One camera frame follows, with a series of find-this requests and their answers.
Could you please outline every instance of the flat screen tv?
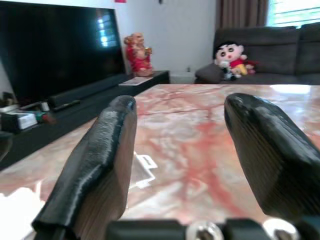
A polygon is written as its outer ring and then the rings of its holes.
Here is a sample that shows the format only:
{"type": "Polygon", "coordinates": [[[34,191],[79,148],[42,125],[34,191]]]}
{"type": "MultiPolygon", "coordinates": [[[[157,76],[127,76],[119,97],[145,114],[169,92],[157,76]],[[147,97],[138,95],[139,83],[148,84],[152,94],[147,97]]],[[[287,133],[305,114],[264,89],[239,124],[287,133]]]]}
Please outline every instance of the flat screen tv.
{"type": "Polygon", "coordinates": [[[0,57],[22,106],[125,73],[113,9],[0,1],[0,57]]]}

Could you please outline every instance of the cartoon character plush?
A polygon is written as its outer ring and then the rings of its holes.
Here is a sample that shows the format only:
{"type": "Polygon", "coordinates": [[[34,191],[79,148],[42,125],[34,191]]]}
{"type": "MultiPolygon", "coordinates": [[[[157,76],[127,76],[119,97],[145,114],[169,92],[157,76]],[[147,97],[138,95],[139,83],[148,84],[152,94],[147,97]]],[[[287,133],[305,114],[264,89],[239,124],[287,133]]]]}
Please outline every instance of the cartoon character plush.
{"type": "Polygon", "coordinates": [[[214,51],[214,63],[226,73],[230,70],[236,78],[243,75],[254,74],[254,63],[247,61],[247,55],[243,54],[244,46],[234,41],[226,41],[220,44],[214,51]]]}

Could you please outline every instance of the curtain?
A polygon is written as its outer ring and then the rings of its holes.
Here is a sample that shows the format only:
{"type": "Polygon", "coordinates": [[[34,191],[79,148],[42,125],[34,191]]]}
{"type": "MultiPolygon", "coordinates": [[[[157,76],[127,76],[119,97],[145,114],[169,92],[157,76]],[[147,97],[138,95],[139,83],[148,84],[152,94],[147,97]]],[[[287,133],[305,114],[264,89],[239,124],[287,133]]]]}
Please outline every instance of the curtain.
{"type": "Polygon", "coordinates": [[[262,27],[269,0],[216,0],[216,29],[262,27]]]}

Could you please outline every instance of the tv stand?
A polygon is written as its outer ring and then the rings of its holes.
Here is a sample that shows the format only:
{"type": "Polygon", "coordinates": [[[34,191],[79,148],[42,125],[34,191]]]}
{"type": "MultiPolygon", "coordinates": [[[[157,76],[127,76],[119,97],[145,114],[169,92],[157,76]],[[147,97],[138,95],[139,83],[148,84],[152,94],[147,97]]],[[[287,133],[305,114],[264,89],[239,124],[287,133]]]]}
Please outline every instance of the tv stand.
{"type": "Polygon", "coordinates": [[[88,96],[78,104],[61,109],[54,113],[56,124],[39,124],[13,137],[11,150],[0,161],[0,171],[94,119],[114,98],[121,95],[136,96],[154,85],[169,83],[168,71],[156,71],[152,79],[138,86],[114,86],[88,96]]]}

